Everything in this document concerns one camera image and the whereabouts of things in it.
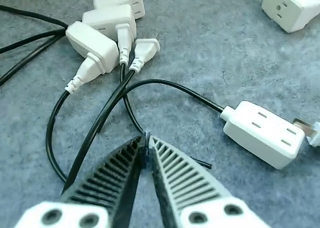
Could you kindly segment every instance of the white power adapter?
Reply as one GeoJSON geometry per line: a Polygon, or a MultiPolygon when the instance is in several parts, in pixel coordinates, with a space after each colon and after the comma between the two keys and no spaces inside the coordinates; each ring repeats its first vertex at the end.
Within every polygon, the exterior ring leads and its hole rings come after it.
{"type": "Polygon", "coordinates": [[[305,137],[301,128],[247,101],[227,106],[220,117],[230,138],[276,169],[296,158],[305,137]]]}
{"type": "Polygon", "coordinates": [[[320,0],[263,0],[262,9],[290,33],[303,29],[320,13],[320,0]]]}
{"type": "Polygon", "coordinates": [[[73,93],[100,74],[111,72],[118,64],[117,44],[94,28],[76,21],[65,32],[73,48],[85,58],[65,90],[73,93]]]}
{"type": "Polygon", "coordinates": [[[132,43],[137,36],[136,20],[130,5],[111,5],[85,12],[82,22],[118,41],[120,64],[128,65],[132,43]]]}
{"type": "Polygon", "coordinates": [[[143,17],[146,13],[143,0],[93,0],[95,8],[103,8],[110,5],[129,4],[134,12],[135,19],[143,17]]]}

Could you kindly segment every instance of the black cable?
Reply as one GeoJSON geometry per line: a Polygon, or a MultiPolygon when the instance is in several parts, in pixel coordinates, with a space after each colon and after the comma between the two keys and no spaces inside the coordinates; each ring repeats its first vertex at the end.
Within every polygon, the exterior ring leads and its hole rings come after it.
{"type": "Polygon", "coordinates": [[[69,175],[67,177],[67,180],[65,182],[63,192],[68,189],[75,181],[77,174],[79,172],[80,166],[82,162],[85,159],[85,156],[89,150],[89,147],[91,143],[93,142],[96,134],[98,133],[98,129],[100,128],[101,125],[103,125],[102,119],[106,116],[106,114],[110,114],[111,107],[113,108],[116,103],[119,101],[119,98],[121,98],[121,94],[126,88],[126,85],[129,83],[133,75],[135,74],[135,71],[129,71],[128,74],[125,76],[124,81],[118,85],[118,87],[115,89],[115,91],[112,93],[111,97],[109,100],[106,102],[104,105],[102,111],[98,115],[97,119],[95,120],[93,126],[91,127],[89,133],[87,134],[74,162],[71,167],[71,170],[69,172],[69,175]]]}
{"type": "MultiPolygon", "coordinates": [[[[123,79],[124,79],[124,77],[125,77],[125,75],[126,75],[126,73],[125,73],[125,72],[126,72],[126,67],[125,67],[125,66],[126,66],[125,64],[123,64],[123,65],[121,66],[120,82],[123,81],[123,79]]],[[[129,115],[129,117],[130,117],[133,125],[134,125],[135,128],[138,130],[138,132],[143,133],[144,130],[143,130],[143,128],[140,126],[139,122],[137,121],[137,119],[136,119],[136,117],[135,117],[135,115],[134,115],[134,112],[132,111],[130,102],[129,102],[129,100],[128,100],[128,96],[127,96],[127,95],[123,96],[123,99],[124,99],[123,101],[124,101],[125,108],[126,108],[126,110],[127,110],[127,113],[128,113],[128,115],[129,115]]]]}
{"type": "Polygon", "coordinates": [[[51,116],[48,121],[48,125],[46,128],[46,134],[45,134],[45,151],[48,156],[48,159],[50,161],[50,164],[52,165],[53,170],[55,173],[59,176],[59,178],[65,183],[67,180],[67,176],[63,173],[61,170],[59,164],[57,163],[55,159],[55,155],[52,149],[52,133],[54,130],[54,125],[56,121],[56,116],[59,113],[63,103],[67,99],[67,97],[70,95],[68,91],[64,91],[64,93],[61,95],[59,100],[56,102],[54,109],[51,113],[51,116]]]}
{"type": "Polygon", "coordinates": [[[16,9],[16,8],[4,6],[4,5],[0,5],[0,10],[6,11],[6,12],[15,13],[15,14],[19,14],[19,15],[23,15],[23,16],[34,17],[34,18],[37,18],[37,19],[40,19],[40,20],[43,20],[43,21],[46,21],[46,22],[50,22],[50,23],[53,23],[53,24],[60,25],[60,26],[62,26],[64,28],[66,28],[66,29],[68,28],[68,24],[66,24],[64,22],[62,22],[62,21],[60,21],[58,19],[55,19],[55,18],[51,18],[51,17],[45,16],[45,15],[36,13],[36,12],[20,10],[20,9],[16,9]]]}
{"type": "Polygon", "coordinates": [[[65,32],[66,32],[66,30],[64,28],[62,28],[62,29],[57,29],[57,30],[52,30],[52,31],[48,31],[48,32],[39,33],[37,35],[34,35],[34,36],[28,37],[26,39],[23,39],[23,40],[21,40],[19,42],[15,42],[15,43],[13,43],[11,45],[8,45],[6,47],[0,48],[0,54],[8,52],[10,50],[13,50],[13,49],[15,49],[17,47],[23,46],[23,45],[25,45],[27,43],[36,41],[36,40],[38,40],[40,38],[49,37],[49,36],[53,36],[53,35],[64,35],[65,32]]]}
{"type": "Polygon", "coordinates": [[[62,35],[56,35],[56,36],[48,39],[45,43],[38,46],[35,50],[33,50],[26,57],[24,57],[22,60],[20,60],[20,62],[18,62],[15,66],[13,66],[7,73],[5,73],[0,78],[0,87],[5,82],[7,82],[16,72],[18,72],[21,68],[23,68],[28,62],[33,60],[37,55],[39,55],[41,52],[45,51],[48,47],[50,47],[52,44],[54,44],[56,41],[58,41],[62,37],[63,37],[62,35]]]}
{"type": "Polygon", "coordinates": [[[160,80],[160,79],[144,80],[141,82],[137,82],[137,83],[131,85],[130,87],[128,87],[127,89],[123,90],[123,88],[127,85],[127,83],[129,82],[129,80],[131,79],[133,74],[134,74],[134,71],[129,71],[124,82],[122,82],[118,86],[118,88],[113,92],[112,96],[110,97],[108,102],[105,104],[103,110],[101,111],[101,113],[99,114],[99,116],[95,120],[94,124],[92,125],[89,133],[87,134],[87,136],[86,136],[86,138],[85,138],[85,140],[84,140],[84,142],[83,142],[83,144],[82,144],[82,146],[81,146],[81,148],[80,148],[80,150],[79,150],[79,152],[73,162],[72,168],[69,172],[66,183],[64,185],[63,192],[66,189],[68,189],[76,180],[77,174],[80,170],[80,166],[85,159],[85,156],[90,148],[91,143],[93,142],[96,134],[98,133],[99,126],[103,125],[104,121],[108,118],[108,116],[111,113],[111,111],[113,110],[113,108],[123,98],[123,96],[127,95],[132,90],[134,90],[140,86],[150,84],[150,83],[164,84],[164,85],[168,85],[168,86],[177,88],[177,89],[189,94],[190,96],[196,98],[200,102],[204,103],[205,105],[211,107],[212,109],[214,109],[218,112],[223,111],[223,108],[221,106],[202,97],[201,95],[192,91],[191,89],[186,88],[186,87],[179,85],[177,83],[174,83],[174,82],[166,81],[166,80],[160,80]]]}
{"type": "MultiPolygon", "coordinates": [[[[124,77],[125,77],[125,72],[126,72],[126,67],[125,67],[125,66],[126,66],[125,64],[123,64],[123,65],[121,66],[120,82],[122,82],[122,80],[123,80],[124,77]]],[[[137,119],[136,119],[136,117],[135,117],[135,115],[134,115],[134,112],[132,111],[130,102],[129,102],[129,100],[128,100],[128,96],[125,94],[125,95],[123,96],[123,99],[124,99],[123,101],[124,101],[125,108],[126,108],[126,110],[127,110],[127,113],[128,113],[128,115],[129,115],[129,117],[130,117],[133,125],[134,125],[135,128],[138,130],[138,132],[143,133],[144,130],[143,130],[143,128],[141,127],[141,125],[139,124],[139,122],[137,121],[137,119]]],[[[208,168],[208,169],[211,169],[211,168],[212,168],[212,165],[211,165],[210,163],[207,163],[207,162],[198,160],[198,159],[193,158],[193,157],[191,157],[191,158],[194,159],[196,162],[198,162],[198,163],[199,163],[200,165],[202,165],[203,167],[206,167],[206,168],[208,168]]]]}
{"type": "Polygon", "coordinates": [[[136,82],[135,84],[131,85],[126,90],[124,90],[122,95],[121,95],[121,97],[123,97],[124,95],[127,95],[129,92],[131,92],[132,90],[134,90],[134,89],[136,89],[136,88],[138,88],[140,86],[143,86],[143,85],[146,85],[146,84],[151,84],[151,83],[164,84],[164,85],[179,89],[180,91],[189,94],[190,96],[192,96],[196,100],[202,102],[203,104],[207,105],[208,107],[212,108],[213,110],[215,110],[215,111],[217,111],[219,113],[222,113],[223,110],[224,110],[224,108],[221,107],[220,105],[216,104],[215,102],[210,101],[209,99],[201,96],[200,94],[196,93],[195,91],[193,91],[193,90],[191,90],[191,89],[189,89],[187,87],[184,87],[184,86],[182,86],[180,84],[177,84],[175,82],[170,82],[170,81],[161,80],[161,79],[148,79],[148,80],[143,80],[143,81],[140,81],[140,82],[136,82]]]}

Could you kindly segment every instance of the white plastic housing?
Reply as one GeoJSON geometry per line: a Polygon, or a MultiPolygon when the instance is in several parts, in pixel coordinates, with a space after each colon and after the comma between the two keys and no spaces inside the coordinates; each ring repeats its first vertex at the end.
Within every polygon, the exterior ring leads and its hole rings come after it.
{"type": "Polygon", "coordinates": [[[112,5],[85,12],[82,15],[82,22],[103,33],[112,40],[118,41],[118,35],[115,28],[116,25],[123,23],[129,24],[132,36],[136,38],[137,25],[134,17],[130,5],[112,5]]]}
{"type": "Polygon", "coordinates": [[[312,129],[316,131],[316,134],[312,137],[306,137],[309,145],[313,147],[320,147],[320,122],[315,122],[312,129]]]}
{"type": "Polygon", "coordinates": [[[262,9],[290,33],[303,29],[320,13],[320,0],[263,0],[262,9]]]}
{"type": "Polygon", "coordinates": [[[271,228],[235,197],[186,207],[181,212],[180,220],[183,228],[271,228]]]}
{"type": "Polygon", "coordinates": [[[110,228],[109,215],[105,208],[91,205],[42,202],[26,210],[15,228],[81,228],[82,219],[94,215],[97,224],[94,228],[110,228]],[[46,216],[50,211],[58,211],[46,216]]]}
{"type": "Polygon", "coordinates": [[[117,44],[87,24],[76,21],[65,32],[73,48],[84,58],[90,52],[101,61],[104,73],[111,72],[119,63],[117,44]]]}
{"type": "Polygon", "coordinates": [[[104,8],[110,5],[122,5],[129,4],[134,12],[135,19],[141,18],[145,15],[145,5],[143,0],[93,0],[93,5],[95,8],[104,8]]]}
{"type": "Polygon", "coordinates": [[[296,158],[305,137],[302,129],[247,101],[236,110],[227,106],[220,117],[229,137],[276,169],[296,158]]]}

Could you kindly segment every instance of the electrical outlet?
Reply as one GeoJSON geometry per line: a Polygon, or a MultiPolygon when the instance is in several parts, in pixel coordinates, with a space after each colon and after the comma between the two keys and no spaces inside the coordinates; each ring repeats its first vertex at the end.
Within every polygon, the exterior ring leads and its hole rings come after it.
{"type": "Polygon", "coordinates": [[[143,17],[146,13],[143,0],[93,0],[94,8],[100,9],[110,5],[129,4],[132,7],[135,19],[143,17]]]}
{"type": "Polygon", "coordinates": [[[227,106],[220,117],[229,137],[276,169],[296,158],[305,137],[302,129],[247,101],[235,110],[227,106]]]}
{"type": "Polygon", "coordinates": [[[303,29],[320,13],[320,0],[263,0],[262,9],[290,33],[303,29]]]}
{"type": "Polygon", "coordinates": [[[82,22],[114,41],[118,41],[118,33],[116,30],[118,24],[128,24],[132,31],[133,38],[137,36],[136,20],[132,8],[128,4],[110,5],[87,11],[82,15],[82,22]]]}

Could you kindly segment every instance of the white extension cord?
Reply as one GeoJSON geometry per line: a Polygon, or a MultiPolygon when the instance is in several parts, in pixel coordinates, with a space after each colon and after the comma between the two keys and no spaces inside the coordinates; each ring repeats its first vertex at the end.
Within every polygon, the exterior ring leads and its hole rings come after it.
{"type": "Polygon", "coordinates": [[[320,13],[320,0],[263,0],[262,9],[290,33],[303,29],[320,13]]]}
{"type": "Polygon", "coordinates": [[[143,0],[93,0],[94,8],[101,9],[110,5],[129,4],[134,12],[135,19],[145,15],[145,5],[143,0]]]}
{"type": "Polygon", "coordinates": [[[296,158],[305,137],[301,128],[247,101],[227,106],[220,117],[229,137],[276,169],[296,158]]]}

